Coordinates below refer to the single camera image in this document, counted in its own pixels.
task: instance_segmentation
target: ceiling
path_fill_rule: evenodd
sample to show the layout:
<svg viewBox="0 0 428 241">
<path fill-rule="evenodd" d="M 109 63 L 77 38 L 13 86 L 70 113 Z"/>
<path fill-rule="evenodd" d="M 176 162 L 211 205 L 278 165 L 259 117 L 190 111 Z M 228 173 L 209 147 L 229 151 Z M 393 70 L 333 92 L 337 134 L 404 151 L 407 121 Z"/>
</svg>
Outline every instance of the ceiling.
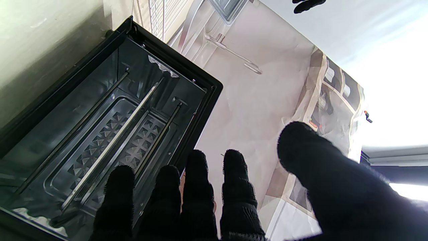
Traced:
<svg viewBox="0 0 428 241">
<path fill-rule="evenodd" d="M 363 151 L 428 153 L 428 1 L 327 0 L 298 15 L 291 0 L 261 2 L 363 86 Z"/>
</svg>

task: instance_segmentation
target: black knit glove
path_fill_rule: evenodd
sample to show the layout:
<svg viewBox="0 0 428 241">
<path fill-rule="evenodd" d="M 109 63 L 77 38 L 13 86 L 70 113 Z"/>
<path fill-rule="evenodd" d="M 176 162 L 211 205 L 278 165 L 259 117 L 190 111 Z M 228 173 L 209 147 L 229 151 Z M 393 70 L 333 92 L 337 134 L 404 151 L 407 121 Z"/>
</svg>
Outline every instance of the black knit glove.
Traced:
<svg viewBox="0 0 428 241">
<path fill-rule="evenodd" d="M 240 152 L 226 151 L 223 173 L 223 214 L 220 220 L 223 240 L 264 240 L 254 188 L 248 180 L 247 165 Z"/>
<path fill-rule="evenodd" d="M 304 11 L 308 11 L 309 9 L 321 5 L 325 3 L 326 0 L 293 0 L 293 3 L 300 3 L 297 5 L 297 7 L 294 9 L 294 13 L 302 13 Z"/>
<path fill-rule="evenodd" d="M 257 215 L 254 188 L 248 180 L 241 153 L 228 150 L 224 157 L 222 239 L 265 241 Z M 194 150 L 187 158 L 186 181 L 181 198 L 179 173 L 174 166 L 160 169 L 135 240 L 218 241 L 214 215 L 214 191 L 208 181 L 205 154 Z M 106 196 L 95 216 L 91 241 L 129 240 L 132 237 L 134 173 L 119 166 L 110 174 Z"/>
</svg>

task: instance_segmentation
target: wire rack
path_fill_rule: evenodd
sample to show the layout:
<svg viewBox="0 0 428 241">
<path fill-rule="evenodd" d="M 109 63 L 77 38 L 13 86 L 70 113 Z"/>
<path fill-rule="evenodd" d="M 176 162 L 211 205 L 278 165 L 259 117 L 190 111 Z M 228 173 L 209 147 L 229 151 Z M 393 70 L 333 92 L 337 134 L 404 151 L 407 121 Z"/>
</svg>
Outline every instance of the wire rack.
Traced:
<svg viewBox="0 0 428 241">
<path fill-rule="evenodd" d="M 149 0 L 152 34 L 165 42 L 165 33 L 190 1 L 192 0 Z"/>
</svg>

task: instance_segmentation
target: white wall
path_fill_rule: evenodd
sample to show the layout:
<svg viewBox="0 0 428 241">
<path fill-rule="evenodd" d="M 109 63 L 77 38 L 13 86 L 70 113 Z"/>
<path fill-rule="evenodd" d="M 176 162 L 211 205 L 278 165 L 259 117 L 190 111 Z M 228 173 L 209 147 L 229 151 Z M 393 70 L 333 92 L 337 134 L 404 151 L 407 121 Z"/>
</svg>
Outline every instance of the white wall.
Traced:
<svg viewBox="0 0 428 241">
<path fill-rule="evenodd" d="M 261 1 L 364 87 L 369 156 L 428 147 L 428 1 L 327 0 L 298 15 L 291 0 Z"/>
<path fill-rule="evenodd" d="M 0 1 L 0 128 L 130 16 L 132 1 Z"/>
</svg>

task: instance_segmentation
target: hand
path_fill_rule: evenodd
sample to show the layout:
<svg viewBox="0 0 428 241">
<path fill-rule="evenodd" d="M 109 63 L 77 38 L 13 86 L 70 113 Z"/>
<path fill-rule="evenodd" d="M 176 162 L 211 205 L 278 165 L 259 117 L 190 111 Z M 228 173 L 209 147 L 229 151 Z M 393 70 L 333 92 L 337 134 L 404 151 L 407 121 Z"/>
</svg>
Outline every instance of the hand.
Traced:
<svg viewBox="0 0 428 241">
<path fill-rule="evenodd" d="M 293 3 L 300 3 L 294 9 L 294 13 L 301 13 L 304 11 L 308 11 L 309 9 L 315 7 L 316 5 L 320 5 L 325 3 L 326 0 L 293 0 Z"/>
</svg>

